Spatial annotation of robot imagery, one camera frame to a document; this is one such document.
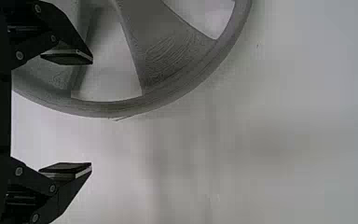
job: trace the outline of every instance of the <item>white backdrop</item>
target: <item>white backdrop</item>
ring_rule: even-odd
[[[255,0],[190,94],[115,122],[13,95],[13,156],[91,161],[55,223],[358,223],[358,1]]]

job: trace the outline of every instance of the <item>gray surface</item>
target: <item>gray surface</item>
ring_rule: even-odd
[[[251,6],[250,0],[237,2],[225,31],[214,40],[181,19],[161,0],[76,3],[76,15],[69,11],[68,16],[81,18],[76,22],[79,22],[79,32],[85,39],[92,36],[93,28],[87,28],[92,14],[99,13],[101,6],[109,8],[113,4],[130,47],[143,94],[114,102],[72,98],[76,96],[73,89],[78,89],[79,82],[93,68],[67,69],[40,60],[29,62],[14,73],[14,89],[32,101],[65,113],[105,118],[132,116],[158,108],[197,87],[226,58]]]
[[[33,168],[93,162],[55,224],[358,223],[358,1],[257,0],[178,101],[114,122],[14,94],[13,134]]]

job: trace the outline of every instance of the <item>bolt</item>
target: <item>bolt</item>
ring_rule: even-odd
[[[24,54],[21,51],[17,51],[16,58],[21,61],[22,59],[24,59]]]
[[[16,169],[16,176],[20,176],[20,175],[22,175],[22,167],[18,167]]]
[[[42,12],[42,8],[41,8],[39,5],[34,5],[34,10],[35,10],[37,13],[41,13],[41,12]]]
[[[50,186],[50,192],[51,192],[51,193],[54,192],[55,189],[56,189],[55,185],[51,185],[51,186]]]
[[[34,216],[32,217],[32,222],[36,223],[37,220],[39,220],[39,215],[38,214],[34,214]]]

